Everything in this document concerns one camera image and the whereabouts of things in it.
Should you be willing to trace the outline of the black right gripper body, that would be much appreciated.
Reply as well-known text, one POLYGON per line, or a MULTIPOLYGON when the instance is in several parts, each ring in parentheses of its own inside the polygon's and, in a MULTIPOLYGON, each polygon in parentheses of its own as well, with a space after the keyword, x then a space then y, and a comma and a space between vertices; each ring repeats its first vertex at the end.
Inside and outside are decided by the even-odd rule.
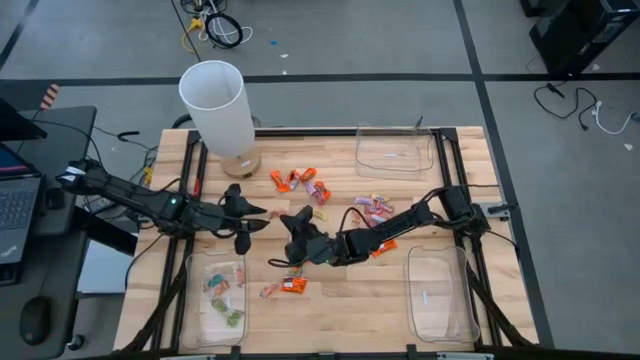
POLYGON ((287 244, 287 260, 290 265, 311 262, 319 265, 336 265, 348 255, 345 243, 338 238, 330 238, 315 224, 293 226, 288 229, 291 240, 287 244))

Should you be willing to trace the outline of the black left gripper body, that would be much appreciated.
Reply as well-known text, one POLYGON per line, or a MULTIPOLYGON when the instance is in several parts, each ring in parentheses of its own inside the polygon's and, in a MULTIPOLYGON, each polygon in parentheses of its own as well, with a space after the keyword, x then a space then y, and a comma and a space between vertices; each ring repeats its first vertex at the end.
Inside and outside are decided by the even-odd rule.
POLYGON ((250 214, 250 204, 241 195, 241 187, 238 183, 232 183, 227 188, 218 204, 202 202, 195 195, 192 196, 192 202, 195 205, 196 215, 217 222, 217 225, 200 224, 201 229, 212 232, 218 238, 230 238, 235 235, 235 252, 238 255, 245 255, 249 251, 251 247, 249 226, 243 217, 250 214))

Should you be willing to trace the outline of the orange Reese's candy pack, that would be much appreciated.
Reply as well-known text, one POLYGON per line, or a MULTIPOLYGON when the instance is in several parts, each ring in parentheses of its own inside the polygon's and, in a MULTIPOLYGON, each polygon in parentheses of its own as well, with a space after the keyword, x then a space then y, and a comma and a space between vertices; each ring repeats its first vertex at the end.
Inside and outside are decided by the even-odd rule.
POLYGON ((280 291, 303 294, 308 280, 303 277, 284 277, 281 281, 280 291))

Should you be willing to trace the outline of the white cylinder lamp wooden base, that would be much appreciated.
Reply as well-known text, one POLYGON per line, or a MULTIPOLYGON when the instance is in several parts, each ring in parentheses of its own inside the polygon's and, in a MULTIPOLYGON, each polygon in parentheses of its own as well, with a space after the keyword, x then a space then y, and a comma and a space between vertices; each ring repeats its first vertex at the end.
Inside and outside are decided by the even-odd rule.
POLYGON ((261 153, 244 78, 233 65, 209 60, 188 68, 178 91, 208 151, 220 159, 222 170, 246 179, 258 172, 261 153))

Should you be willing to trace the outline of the clear plastic bin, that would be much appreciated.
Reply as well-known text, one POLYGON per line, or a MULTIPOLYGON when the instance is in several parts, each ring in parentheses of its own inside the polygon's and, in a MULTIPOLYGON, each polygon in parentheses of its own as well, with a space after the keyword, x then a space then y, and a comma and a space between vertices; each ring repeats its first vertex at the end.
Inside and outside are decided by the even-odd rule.
POLYGON ((356 129, 355 169, 361 177, 421 180, 434 166, 434 133, 427 127, 356 129))
POLYGON ((232 251, 195 252, 187 260, 187 274, 181 346, 189 350, 204 350, 239 344, 245 336, 248 316, 245 258, 232 251), (238 287, 236 283, 235 269, 238 267, 245 272, 246 283, 243 287, 238 287), (221 296, 215 296, 208 286, 209 280, 216 274, 223 275, 229 284, 229 289, 221 296), (228 311, 216 311, 211 305, 214 299, 223 300, 228 311), (244 313, 236 328, 226 324, 227 314, 231 310, 244 313))
POLYGON ((409 329, 425 343, 472 344, 480 337, 464 251, 411 248, 405 262, 409 329))

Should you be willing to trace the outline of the white panel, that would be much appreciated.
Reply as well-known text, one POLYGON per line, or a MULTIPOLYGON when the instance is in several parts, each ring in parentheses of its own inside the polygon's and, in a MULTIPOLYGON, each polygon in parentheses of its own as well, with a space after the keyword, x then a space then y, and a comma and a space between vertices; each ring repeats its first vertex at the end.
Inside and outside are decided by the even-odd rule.
POLYGON ((122 294, 125 275, 133 257, 91 240, 85 255, 77 291, 82 294, 122 294))

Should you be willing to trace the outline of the black desk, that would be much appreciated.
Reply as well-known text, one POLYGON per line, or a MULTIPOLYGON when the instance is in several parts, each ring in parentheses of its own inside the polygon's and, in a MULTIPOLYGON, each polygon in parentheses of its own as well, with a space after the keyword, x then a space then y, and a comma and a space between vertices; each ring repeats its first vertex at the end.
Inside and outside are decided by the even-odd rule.
MULTIPOLYGON (((48 132, 45 140, 33 140, 19 154, 35 164, 55 188, 55 177, 68 163, 86 156, 97 110, 92 106, 49 110, 37 116, 48 132)), ((49 211, 36 219, 41 236, 28 240, 19 268, 18 282, 0 286, 0 360, 48 360, 62 355, 75 323, 76 291, 83 267, 88 235, 79 228, 80 211, 75 196, 65 195, 65 210, 49 211), (29 345, 19 334, 22 309, 42 296, 49 303, 49 331, 40 344, 29 345)))

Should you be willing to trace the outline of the black laptop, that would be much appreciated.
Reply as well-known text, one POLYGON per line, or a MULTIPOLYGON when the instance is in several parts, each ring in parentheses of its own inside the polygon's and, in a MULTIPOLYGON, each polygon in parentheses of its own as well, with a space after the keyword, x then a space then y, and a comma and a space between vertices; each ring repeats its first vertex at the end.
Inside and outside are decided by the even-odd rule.
POLYGON ((0 265, 21 262, 42 182, 33 165, 0 143, 0 265))

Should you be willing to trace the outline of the orange black striped object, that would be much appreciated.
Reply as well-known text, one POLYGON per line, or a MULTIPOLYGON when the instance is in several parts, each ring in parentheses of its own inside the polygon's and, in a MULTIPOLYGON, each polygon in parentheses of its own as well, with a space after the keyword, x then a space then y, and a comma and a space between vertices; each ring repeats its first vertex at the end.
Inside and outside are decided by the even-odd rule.
POLYGON ((45 92, 45 94, 44 94, 44 96, 42 98, 42 101, 40 103, 40 108, 42 110, 48 110, 53 106, 53 104, 54 104, 54 102, 56 100, 56 97, 57 97, 57 95, 59 93, 59 90, 60 90, 60 87, 55 83, 52 83, 47 88, 47 90, 46 90, 46 92, 45 92))

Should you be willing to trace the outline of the black computer mouse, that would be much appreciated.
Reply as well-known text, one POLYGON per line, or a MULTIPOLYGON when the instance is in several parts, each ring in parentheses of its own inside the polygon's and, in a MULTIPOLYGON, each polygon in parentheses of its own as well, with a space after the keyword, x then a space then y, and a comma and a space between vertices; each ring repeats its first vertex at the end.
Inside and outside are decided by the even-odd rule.
POLYGON ((25 303, 19 320, 19 334, 31 346, 43 343, 51 331, 51 301, 45 296, 36 296, 25 303))

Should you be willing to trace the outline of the black screen lid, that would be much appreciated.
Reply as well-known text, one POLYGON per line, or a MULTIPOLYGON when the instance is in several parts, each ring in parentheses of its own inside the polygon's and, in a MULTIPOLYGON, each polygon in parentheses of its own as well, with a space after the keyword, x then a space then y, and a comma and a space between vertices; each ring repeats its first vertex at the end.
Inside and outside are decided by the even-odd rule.
POLYGON ((48 134, 0 98, 0 142, 46 139, 48 134))

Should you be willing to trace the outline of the black computer tower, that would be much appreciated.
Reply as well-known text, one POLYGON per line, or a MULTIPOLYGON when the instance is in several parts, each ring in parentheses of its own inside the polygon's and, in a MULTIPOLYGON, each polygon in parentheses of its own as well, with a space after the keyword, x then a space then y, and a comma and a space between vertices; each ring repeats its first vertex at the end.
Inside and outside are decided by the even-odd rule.
POLYGON ((529 36, 547 72, 572 77, 640 18, 640 0, 546 0, 529 36))

